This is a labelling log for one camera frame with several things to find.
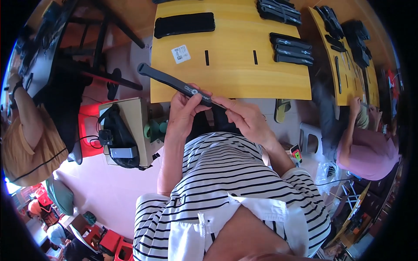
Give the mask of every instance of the orange shirt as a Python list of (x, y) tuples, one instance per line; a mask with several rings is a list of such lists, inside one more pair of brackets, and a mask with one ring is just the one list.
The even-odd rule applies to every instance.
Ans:
[[(43, 106), (38, 110), (43, 121), (43, 133), (34, 150), (23, 135), (20, 117), (16, 118), (2, 137), (1, 160), (4, 173), (11, 182), (50, 160), (65, 148), (48, 112)], [(50, 162), (13, 183), (21, 187), (36, 185), (50, 177), (67, 157), (68, 151), (64, 150)]]

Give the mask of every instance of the white shirt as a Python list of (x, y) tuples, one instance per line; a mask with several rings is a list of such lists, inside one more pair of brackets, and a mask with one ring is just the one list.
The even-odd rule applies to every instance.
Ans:
[(62, 244), (61, 238), (66, 238), (64, 229), (59, 223), (50, 226), (46, 231), (46, 235), (48, 236), (49, 241), (51, 241), (54, 245), (57, 246)]
[(202, 135), (184, 148), (183, 179), (170, 197), (138, 198), (136, 260), (203, 260), (240, 205), (283, 238), (298, 256), (313, 256), (331, 230), (324, 202), (309, 173), (279, 177), (259, 145), (226, 132)]

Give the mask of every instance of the pink shirt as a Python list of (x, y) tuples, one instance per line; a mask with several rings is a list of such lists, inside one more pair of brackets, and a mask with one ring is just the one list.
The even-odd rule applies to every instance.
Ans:
[(380, 180), (393, 169), (399, 161), (398, 149), (390, 135), (367, 129), (354, 128), (353, 144), (350, 149), (349, 166), (339, 161), (342, 140), (337, 148), (337, 165), (368, 180)]

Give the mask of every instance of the label sticker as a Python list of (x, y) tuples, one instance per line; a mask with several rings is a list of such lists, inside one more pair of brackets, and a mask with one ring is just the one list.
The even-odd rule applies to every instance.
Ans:
[(174, 60), (176, 61), (176, 64), (182, 63), (184, 61), (190, 60), (190, 54), (187, 50), (186, 45), (179, 46), (177, 48), (174, 48), (171, 50), (173, 53)]

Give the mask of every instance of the yellow table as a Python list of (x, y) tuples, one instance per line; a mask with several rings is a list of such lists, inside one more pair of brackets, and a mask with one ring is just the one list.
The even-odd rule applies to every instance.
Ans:
[[(347, 39), (344, 37), (340, 41), (344, 43), (345, 48), (351, 56), (351, 59), (350, 57), (348, 57), (349, 61), (347, 61), (347, 56), (345, 55), (345, 53), (340, 53), (331, 49), (331, 44), (328, 43), (325, 38), (325, 35), (329, 33), (325, 30), (324, 20), (315, 9), (311, 7), (309, 7), (308, 9), (309, 13), (312, 15), (313, 20), (316, 23), (316, 26), (322, 38), (322, 42), (324, 43), (326, 52), (328, 54), (329, 63), (331, 65), (332, 78), (334, 80), (335, 100), (337, 106), (349, 105), (349, 101), (355, 96), (360, 97), (363, 102), (367, 103), (365, 86), (366, 83), (364, 82), (363, 72), (361, 68), (353, 61), (353, 55), (351, 52), (351, 48), (348, 46)], [(338, 57), (339, 74), (341, 79), (341, 93), (339, 93), (338, 76), (335, 66), (336, 56)], [(373, 81), (371, 84), (369, 83), (369, 93), (370, 90), (373, 90), (371, 100), (369, 101), (369, 103), (376, 105), (376, 101), (377, 104), (379, 102), (379, 93), (376, 91), (377, 78), (372, 61), (370, 61), (370, 66), (367, 67), (367, 71), (370, 72), (370, 80)]]
[(373, 59), (370, 60), (370, 66), (366, 67), (367, 85), (369, 89), (369, 104), (380, 108), (379, 88), (377, 86), (377, 76)]
[[(215, 31), (154, 38), (153, 68), (229, 98), (311, 100), (308, 67), (273, 60), (269, 33), (299, 38), (295, 26), (263, 20), (254, 0), (172, 1), (159, 4), (155, 18), (202, 12), (214, 13)], [(191, 59), (176, 64), (171, 50), (182, 45)], [(151, 79), (151, 102), (170, 101), (174, 93), (171, 87)]]

